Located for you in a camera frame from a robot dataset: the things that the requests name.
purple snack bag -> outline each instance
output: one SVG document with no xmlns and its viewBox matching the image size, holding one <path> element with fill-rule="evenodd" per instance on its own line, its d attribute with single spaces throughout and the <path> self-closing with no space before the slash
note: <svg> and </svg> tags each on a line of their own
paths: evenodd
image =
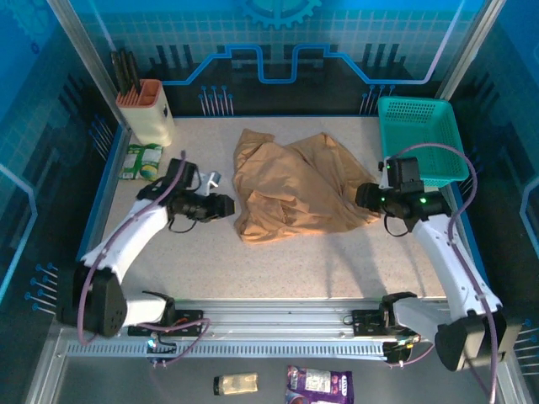
<svg viewBox="0 0 539 404">
<path fill-rule="evenodd" d="M 288 366 L 286 404 L 354 404 L 352 372 Z"/>
</svg>

speckled countertop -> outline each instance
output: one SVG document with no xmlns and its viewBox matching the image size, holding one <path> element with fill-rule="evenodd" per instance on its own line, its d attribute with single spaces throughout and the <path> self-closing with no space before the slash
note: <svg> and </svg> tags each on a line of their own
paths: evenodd
<svg viewBox="0 0 539 404">
<path fill-rule="evenodd" d="M 163 153 L 160 174 L 170 158 L 185 149 L 201 172 L 221 173 L 216 192 L 234 199 L 232 155 L 244 128 L 272 133 L 283 145 L 327 132 L 380 177 L 376 118 L 188 118 L 176 120 L 176 125 L 178 133 Z M 146 184 L 119 181 L 105 235 L 125 217 Z M 250 247 L 234 231 L 236 217 L 199 224 L 184 235 L 160 231 L 132 264 L 124 289 L 155 290 L 178 299 L 377 298 L 406 290 L 444 296 L 420 245 L 411 236 L 389 236 L 382 221 L 344 234 L 298 236 Z M 174 226 L 189 224 L 177 217 Z M 390 226 L 394 232 L 403 229 L 397 221 Z"/>
</svg>

cloth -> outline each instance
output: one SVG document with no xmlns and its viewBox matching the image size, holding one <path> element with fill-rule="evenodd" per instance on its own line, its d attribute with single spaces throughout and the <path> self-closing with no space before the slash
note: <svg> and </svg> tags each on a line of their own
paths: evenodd
<svg viewBox="0 0 539 404">
<path fill-rule="evenodd" d="M 274 138 L 245 129 L 234 152 L 244 242 L 349 231 L 379 217 L 355 204 L 357 188 L 375 179 L 330 135 L 288 146 Z"/>
</svg>

crumpled fabric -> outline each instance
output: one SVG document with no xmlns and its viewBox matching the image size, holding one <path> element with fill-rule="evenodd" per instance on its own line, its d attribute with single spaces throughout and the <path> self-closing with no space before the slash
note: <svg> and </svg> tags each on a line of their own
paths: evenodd
<svg viewBox="0 0 539 404">
<path fill-rule="evenodd" d="M 234 152 L 242 208 L 235 227 L 244 242 L 349 231 L 379 217 L 355 204 L 358 187 L 375 179 L 330 135 L 288 146 L 274 139 L 245 129 Z"/>
</svg>

teal basket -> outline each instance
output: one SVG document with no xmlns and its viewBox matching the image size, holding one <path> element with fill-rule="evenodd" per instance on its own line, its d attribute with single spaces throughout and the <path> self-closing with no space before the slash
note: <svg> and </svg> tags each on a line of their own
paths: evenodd
<svg viewBox="0 0 539 404">
<path fill-rule="evenodd" d="M 381 97 L 378 101 L 382 155 L 393 156 L 418 143 L 433 141 L 462 152 L 461 136 L 451 105 L 441 99 Z M 425 186 L 441 188 L 469 175 L 466 163 L 455 153 L 422 147 L 403 154 L 417 157 Z"/>
</svg>

